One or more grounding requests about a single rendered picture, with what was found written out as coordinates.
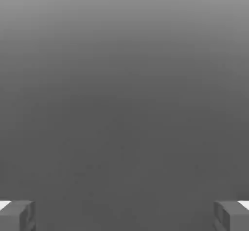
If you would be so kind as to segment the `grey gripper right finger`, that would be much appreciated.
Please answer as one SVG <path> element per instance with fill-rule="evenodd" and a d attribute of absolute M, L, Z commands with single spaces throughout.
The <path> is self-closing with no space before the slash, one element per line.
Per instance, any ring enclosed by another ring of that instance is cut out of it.
<path fill-rule="evenodd" d="M 215 201 L 214 231 L 249 231 L 249 200 Z"/>

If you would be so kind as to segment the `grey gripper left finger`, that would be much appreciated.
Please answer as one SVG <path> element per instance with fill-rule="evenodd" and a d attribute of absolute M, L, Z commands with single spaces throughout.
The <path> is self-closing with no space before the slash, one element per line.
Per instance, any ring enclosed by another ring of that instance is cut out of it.
<path fill-rule="evenodd" d="M 0 200 L 0 231 L 36 231 L 36 202 Z"/>

